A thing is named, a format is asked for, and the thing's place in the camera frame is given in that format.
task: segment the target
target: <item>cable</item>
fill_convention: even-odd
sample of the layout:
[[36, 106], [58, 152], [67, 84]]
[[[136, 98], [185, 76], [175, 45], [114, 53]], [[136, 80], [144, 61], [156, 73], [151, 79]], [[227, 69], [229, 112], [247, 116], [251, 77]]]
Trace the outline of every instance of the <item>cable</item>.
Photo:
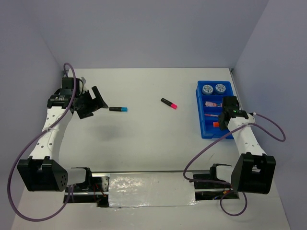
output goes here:
[[102, 193], [103, 197], [106, 197], [106, 195], [104, 194], [104, 192], [102, 191], [102, 189], [99, 188], [99, 186], [98, 186], [97, 184], [95, 184], [95, 185], [96, 185], [96, 187], [98, 188], [98, 190]]
[[[56, 126], [62, 119], [63, 117], [67, 114], [67, 112], [70, 110], [71, 108], [71, 105], [72, 105], [72, 102], [75, 98], [75, 95], [76, 95], [76, 85], [77, 85], [77, 79], [76, 79], [76, 73], [75, 73], [75, 70], [73, 69], [72, 65], [69, 64], [69, 63], [64, 63], [64, 71], [66, 73], [66, 66], [69, 66], [71, 71], [72, 71], [72, 74], [73, 74], [73, 91], [72, 91], [72, 96], [71, 96], [71, 100], [69, 101], [69, 104], [68, 106], [66, 107], [66, 110], [64, 111], [64, 113], [62, 114], [62, 116], [57, 120], [55, 121], [52, 125], [50, 125], [49, 128], [53, 128], [54, 126]], [[34, 137], [25, 147], [24, 149], [19, 153], [19, 155], [17, 156], [16, 160], [14, 161], [13, 163], [13, 166], [10, 170], [10, 174], [9, 174], [9, 178], [8, 178], [8, 184], [7, 184], [7, 193], [8, 193], [8, 199], [9, 199], [9, 203], [12, 207], [12, 209], [14, 210], [14, 212], [21, 218], [25, 219], [25, 220], [28, 220], [28, 221], [32, 221], [32, 222], [41, 222], [41, 221], [45, 221], [47, 219], [51, 219], [53, 217], [55, 217], [58, 213], [60, 213], [64, 207], [67, 205], [68, 201], [69, 201], [69, 198], [71, 196], [71, 186], [69, 188], [69, 194], [67, 196], [67, 199], [65, 200], [63, 206], [54, 214], [52, 214], [51, 216], [49, 217], [45, 217], [45, 218], [40, 218], [40, 219], [34, 219], [34, 218], [29, 218], [29, 217], [26, 217], [24, 216], [22, 213], [20, 213], [17, 209], [17, 207], [15, 206], [14, 202], [13, 202], [13, 199], [12, 199], [12, 193], [11, 193], [11, 183], [12, 183], [12, 177], [13, 177], [13, 172], [14, 172], [14, 169], [16, 167], [16, 165], [18, 164], [18, 161], [20, 160], [20, 158], [22, 157], [22, 155], [27, 151], [27, 149], [35, 142], [37, 141], [41, 136], [43, 136], [45, 133], [47, 133], [49, 131], [49, 129], [44, 129], [44, 131], [42, 131], [40, 134], [38, 134], [36, 137]]]
[[227, 211], [224, 209], [224, 207], [223, 207], [223, 205], [222, 205], [222, 200], [223, 200], [227, 195], [229, 195], [229, 194], [231, 194], [231, 193], [234, 193], [234, 191], [230, 191], [230, 192], [224, 194], [224, 195], [221, 197], [221, 199], [220, 199], [220, 206], [221, 206], [221, 209], [223, 210], [223, 212], [226, 213], [227, 215], [230, 215], [230, 216], [232, 216], [232, 217], [237, 217], [237, 216], [240, 216], [241, 214], [243, 214], [243, 213], [245, 212], [245, 210], [247, 209], [247, 207], [248, 207], [248, 199], [247, 199], [245, 193], [242, 193], [243, 196], [244, 196], [244, 199], [245, 199], [244, 208], [243, 208], [242, 211], [240, 211], [239, 213], [236, 213], [236, 214], [229, 213], [229, 212], [227, 212]]
[[71, 200], [73, 203], [75, 203], [75, 198], [73, 197], [73, 189], [74, 189], [75, 185], [71, 185]]
[[[258, 115], [268, 121], [270, 121], [271, 123], [273, 123], [282, 133], [283, 135], [283, 139], [279, 139], [277, 138], [276, 136], [274, 136], [273, 134], [271, 134], [269, 131], [267, 131], [265, 128], [263, 128], [262, 126], [258, 125], [258, 124], [255, 124], [255, 123], [247, 123], [247, 124], [244, 124], [228, 133], [226, 133], [224, 136], [218, 138], [217, 140], [215, 140], [214, 142], [212, 142], [210, 145], [208, 145], [207, 147], [205, 147], [202, 151], [200, 151], [185, 167], [184, 171], [183, 171], [183, 177], [187, 180], [189, 180], [190, 182], [205, 182], [205, 183], [216, 183], [216, 184], [226, 184], [226, 185], [231, 185], [230, 183], [227, 183], [227, 182], [224, 182], [224, 181], [213, 181], [213, 180], [202, 180], [202, 179], [192, 179], [192, 178], [188, 178], [186, 176], [186, 173], [187, 173], [187, 170], [189, 168], [189, 166], [200, 156], [202, 155], [205, 151], [207, 151], [209, 148], [211, 148], [213, 145], [215, 145], [216, 143], [220, 142], [221, 140], [225, 139], [226, 137], [230, 136], [231, 134], [243, 129], [244, 127], [246, 126], [256, 126], [258, 128], [260, 128], [262, 131], [264, 131], [265, 133], [267, 133], [269, 136], [271, 136], [272, 138], [274, 138], [275, 140], [277, 141], [280, 141], [280, 142], [284, 142], [286, 141], [286, 135], [283, 131], [283, 129], [278, 125], [276, 124], [274, 121], [272, 121], [271, 119], [263, 116], [263, 115], [260, 115], [260, 114], [257, 114], [257, 113], [253, 113], [253, 115]], [[231, 214], [231, 213], [228, 213], [225, 211], [225, 209], [223, 208], [223, 205], [222, 205], [222, 200], [225, 198], [226, 195], [230, 194], [231, 192], [228, 192], [226, 194], [224, 194], [222, 197], [221, 197], [221, 200], [220, 200], [220, 206], [221, 206], [221, 209], [223, 210], [224, 213], [230, 215], [230, 216], [233, 216], [233, 217], [236, 217], [236, 216], [239, 216], [241, 215], [242, 213], [245, 212], [247, 206], [248, 206], [248, 200], [247, 200], [247, 197], [245, 195], [245, 193], [243, 193], [243, 196], [244, 196], [244, 199], [245, 199], [245, 205], [244, 205], [244, 208], [241, 212], [237, 213], [237, 214]]]

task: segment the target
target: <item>gray wall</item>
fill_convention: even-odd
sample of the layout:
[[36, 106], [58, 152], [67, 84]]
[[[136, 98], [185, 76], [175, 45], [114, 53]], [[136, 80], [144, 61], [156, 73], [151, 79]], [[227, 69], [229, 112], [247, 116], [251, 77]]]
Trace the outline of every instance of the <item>gray wall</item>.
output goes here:
[[[33, 24], [19, 0], [0, 1], [1, 229], [10, 229], [14, 218], [6, 194], [10, 167], [40, 132], [47, 99], [60, 86], [60, 68]], [[18, 204], [24, 189], [18, 173], [12, 187]]]
[[258, 137], [276, 157], [275, 181], [293, 230], [307, 229], [306, 23], [306, 0], [270, 0], [234, 72], [245, 109], [273, 118], [286, 132], [282, 144]]
[[234, 67], [268, 0], [23, 0], [58, 63]]

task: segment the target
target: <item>red object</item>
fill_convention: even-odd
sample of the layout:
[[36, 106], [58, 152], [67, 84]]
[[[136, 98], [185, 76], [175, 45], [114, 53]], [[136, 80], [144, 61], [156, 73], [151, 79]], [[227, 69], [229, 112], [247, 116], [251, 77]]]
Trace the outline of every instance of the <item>red object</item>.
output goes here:
[[205, 114], [205, 116], [213, 116], [213, 117], [218, 117], [218, 115], [215, 115], [215, 114]]
[[219, 122], [218, 121], [213, 122], [213, 127], [214, 128], [218, 128], [219, 127]]
[[177, 105], [176, 104], [171, 104], [171, 108], [177, 109]]
[[97, 184], [96, 184], [96, 187], [97, 187], [97, 189], [102, 193], [102, 195], [103, 195], [104, 197], [106, 197], [106, 194], [104, 194], [104, 192], [98, 187]]

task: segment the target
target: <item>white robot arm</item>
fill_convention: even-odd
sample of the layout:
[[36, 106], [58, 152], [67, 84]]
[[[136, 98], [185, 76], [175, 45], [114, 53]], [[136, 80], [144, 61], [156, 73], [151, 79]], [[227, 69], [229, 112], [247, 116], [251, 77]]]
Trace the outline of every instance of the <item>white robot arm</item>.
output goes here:
[[[221, 130], [233, 131], [244, 124], [254, 124], [252, 114], [239, 109], [235, 96], [223, 98], [223, 112], [219, 115]], [[235, 192], [267, 194], [270, 191], [276, 161], [273, 156], [267, 156], [257, 142], [250, 126], [233, 133], [240, 157], [235, 165], [213, 165], [213, 171], [218, 180], [232, 185]]]
[[17, 169], [29, 191], [63, 191], [66, 186], [78, 184], [86, 189], [91, 186], [91, 171], [89, 168], [64, 169], [59, 165], [59, 150], [64, 133], [73, 113], [76, 111], [80, 119], [93, 116], [99, 108], [108, 108], [97, 87], [92, 90], [96, 98], [92, 99], [85, 87], [85, 79], [77, 79], [77, 93], [68, 112], [53, 128], [51, 124], [57, 121], [65, 112], [71, 99], [73, 78], [63, 78], [62, 88], [52, 95], [47, 103], [47, 117], [44, 129], [48, 132], [38, 141], [26, 160], [19, 160]]

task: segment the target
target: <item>blue tray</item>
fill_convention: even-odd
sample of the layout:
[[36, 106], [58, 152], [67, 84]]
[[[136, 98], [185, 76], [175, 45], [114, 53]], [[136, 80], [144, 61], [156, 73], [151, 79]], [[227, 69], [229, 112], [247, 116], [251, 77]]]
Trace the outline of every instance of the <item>blue tray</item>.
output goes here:
[[[226, 91], [224, 94], [216, 94], [213, 92], [211, 95], [204, 95], [201, 90], [204, 85], [211, 85], [213, 88], [217, 84], [223, 84], [226, 87]], [[229, 81], [209, 81], [209, 80], [200, 80], [197, 82], [196, 89], [196, 98], [197, 98], [197, 106], [198, 106], [198, 114], [200, 117], [200, 125], [201, 125], [201, 137], [205, 139], [211, 138], [220, 138], [229, 132], [229, 130], [221, 131], [218, 127], [213, 127], [213, 122], [217, 121], [217, 117], [205, 116], [205, 114], [215, 114], [219, 115], [222, 112], [221, 107], [206, 107], [206, 101], [214, 102], [217, 104], [222, 103], [222, 98], [224, 96], [233, 96], [231, 84]], [[226, 137], [227, 139], [233, 139], [232, 135]]]

